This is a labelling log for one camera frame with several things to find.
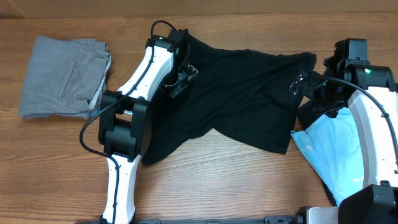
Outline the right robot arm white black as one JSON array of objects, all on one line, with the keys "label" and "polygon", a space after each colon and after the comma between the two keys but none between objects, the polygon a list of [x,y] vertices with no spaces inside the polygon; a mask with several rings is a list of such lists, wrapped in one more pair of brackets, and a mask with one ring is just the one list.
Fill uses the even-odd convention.
[{"label": "right robot arm white black", "polygon": [[302,70],[291,92],[308,101],[292,138],[323,182],[330,207],[302,207],[292,223],[397,222],[397,83],[368,60],[364,39],[335,44],[324,73]]}]

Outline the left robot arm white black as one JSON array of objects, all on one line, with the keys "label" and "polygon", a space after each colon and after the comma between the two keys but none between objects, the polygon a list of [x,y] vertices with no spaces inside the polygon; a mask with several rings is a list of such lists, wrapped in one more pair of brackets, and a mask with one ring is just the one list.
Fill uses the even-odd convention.
[{"label": "left robot arm white black", "polygon": [[153,35],[132,77],[118,91],[105,91],[98,141],[107,156],[108,198],[100,223],[134,223],[137,168],[152,130],[198,73],[190,64],[190,50],[187,30]]}]

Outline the black t-shirt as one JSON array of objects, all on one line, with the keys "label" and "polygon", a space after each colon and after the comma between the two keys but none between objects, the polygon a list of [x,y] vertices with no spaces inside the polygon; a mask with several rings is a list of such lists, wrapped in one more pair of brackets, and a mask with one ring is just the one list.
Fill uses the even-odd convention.
[{"label": "black t-shirt", "polygon": [[289,87],[299,71],[313,71],[317,56],[216,49],[192,35],[187,40],[198,75],[183,98],[169,105],[142,163],[155,164],[211,129],[264,151],[286,153],[303,99]]}]

